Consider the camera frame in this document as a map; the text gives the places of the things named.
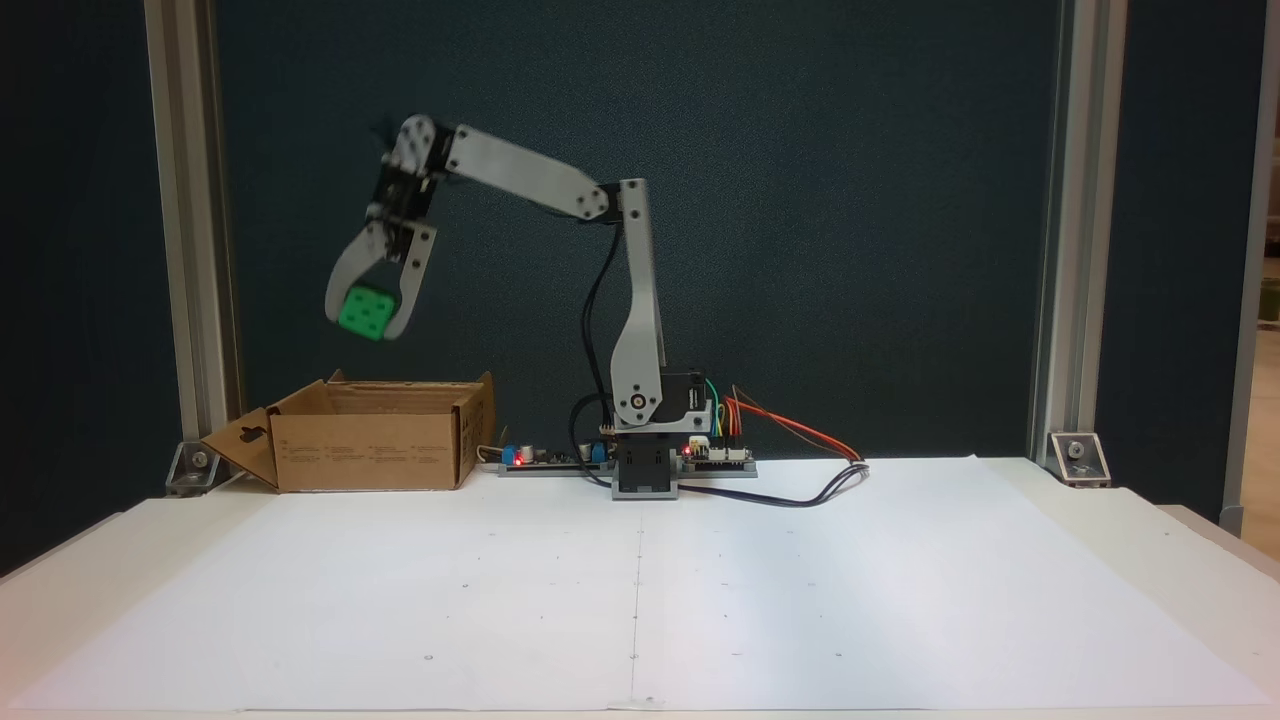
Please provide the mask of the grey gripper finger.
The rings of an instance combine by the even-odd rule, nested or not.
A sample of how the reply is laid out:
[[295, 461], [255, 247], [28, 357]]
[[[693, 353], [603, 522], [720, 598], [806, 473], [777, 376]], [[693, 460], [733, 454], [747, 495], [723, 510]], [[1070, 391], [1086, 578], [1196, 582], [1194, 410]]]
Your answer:
[[348, 292], [379, 264], [388, 263], [389, 234], [384, 222], [369, 222], [337, 259], [324, 299], [326, 319], [337, 324]]
[[434, 227], [404, 227], [410, 231], [410, 242], [399, 259], [399, 304], [390, 318], [384, 340], [398, 340], [407, 329], [416, 307], [428, 263], [436, 238]]

